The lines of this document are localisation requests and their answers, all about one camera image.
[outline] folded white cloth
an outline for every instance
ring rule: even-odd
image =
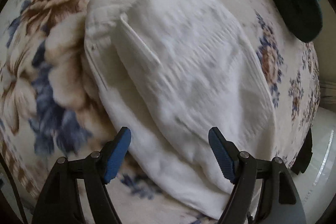
[[[86,54],[116,129],[168,194],[219,218],[232,191],[208,143],[217,126],[260,159],[275,147],[272,100],[238,21],[218,0],[91,0]]]

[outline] screw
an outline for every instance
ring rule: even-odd
[[[65,163],[65,160],[66,160],[66,158],[64,158],[64,157],[60,157],[60,158],[57,160],[57,162],[58,162],[59,164],[63,164],[63,163]]]
[[[282,159],[280,159],[279,157],[275,157],[274,158],[274,161],[278,164],[281,164],[282,163]]]
[[[242,151],[242,152],[240,152],[239,155],[240,155],[242,158],[245,158],[245,159],[247,159],[247,158],[250,156],[250,154],[247,153],[246,151]]]
[[[94,159],[98,158],[99,156],[100,156],[100,152],[98,152],[98,151],[94,151],[94,152],[91,153],[91,157],[94,158]]]

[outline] blue rubber pad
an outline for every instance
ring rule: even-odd
[[[106,172],[104,175],[104,182],[106,184],[116,177],[130,143],[131,131],[127,128],[107,161]]]
[[[236,182],[234,161],[230,158],[213,128],[209,130],[208,138],[224,177],[234,184]]]

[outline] floral bedsheet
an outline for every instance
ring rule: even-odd
[[[221,1],[239,20],[260,59],[275,107],[277,136],[288,147],[275,149],[274,156],[290,167],[320,100],[314,45],[288,31],[272,0]],[[35,198],[58,157],[85,157],[116,133],[100,102],[84,39],[73,43],[60,33],[58,43],[45,42],[63,19],[86,13],[88,2],[9,0],[0,14],[0,151]],[[84,192],[83,184],[79,186]],[[108,191],[124,223],[215,222],[163,193],[129,154]]]

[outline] black strap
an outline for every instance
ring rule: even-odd
[[[4,158],[2,157],[1,153],[0,153],[0,164],[3,166],[3,169],[5,170],[5,173],[6,173],[8,179],[9,179],[9,182],[10,182],[12,188],[13,188],[14,196],[15,196],[16,203],[17,203],[17,206],[19,208],[19,211],[20,211],[20,214],[21,214],[21,217],[22,217],[22,221],[23,221],[24,224],[28,224],[28,220],[27,220],[27,217],[26,217],[26,214],[25,214],[25,210],[23,209],[21,198],[20,198],[19,192],[17,190],[16,184],[14,182],[13,176],[12,176],[11,172],[9,171],[9,168],[6,165],[6,162],[5,162]]]

